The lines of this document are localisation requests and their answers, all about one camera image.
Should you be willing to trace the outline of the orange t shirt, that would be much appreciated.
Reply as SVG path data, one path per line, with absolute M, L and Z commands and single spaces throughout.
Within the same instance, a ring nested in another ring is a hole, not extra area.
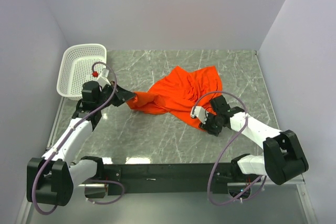
M 170 113 L 187 125 L 199 128 L 200 120 L 190 117 L 192 107 L 201 96 L 221 91 L 222 81 L 215 66 L 188 72 L 175 67 L 147 92 L 136 92 L 127 102 L 130 109 L 147 114 Z

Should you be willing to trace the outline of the white perforated plastic basket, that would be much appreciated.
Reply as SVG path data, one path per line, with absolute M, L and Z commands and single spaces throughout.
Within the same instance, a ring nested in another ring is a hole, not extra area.
M 60 96 L 78 101 L 82 98 L 82 85 L 95 80 L 92 65 L 107 62 L 107 50 L 102 44 L 79 44 L 69 47 L 63 54 L 57 92 Z

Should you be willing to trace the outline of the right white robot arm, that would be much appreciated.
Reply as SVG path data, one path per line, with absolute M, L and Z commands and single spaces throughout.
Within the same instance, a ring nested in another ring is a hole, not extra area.
M 231 161 L 228 177 L 241 182 L 248 175 L 267 176 L 277 185 L 305 173 L 309 164 L 295 132 L 272 128 L 251 117 L 243 108 L 230 107 L 223 96 L 210 100 L 213 112 L 202 106 L 191 110 L 200 121 L 199 128 L 219 136 L 227 127 L 247 137 L 262 149 L 262 155 L 241 155 Z

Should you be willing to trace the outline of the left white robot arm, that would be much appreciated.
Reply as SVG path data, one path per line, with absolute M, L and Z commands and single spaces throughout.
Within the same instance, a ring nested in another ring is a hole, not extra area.
M 27 164 L 27 200 L 33 204 L 65 206 L 78 185 L 88 179 L 101 182 L 105 177 L 101 157 L 85 156 L 76 165 L 71 162 L 97 127 L 101 111 L 134 97 L 135 93 L 116 84 L 102 87 L 96 81 L 84 83 L 82 97 L 63 135 L 41 158 L 32 158 Z

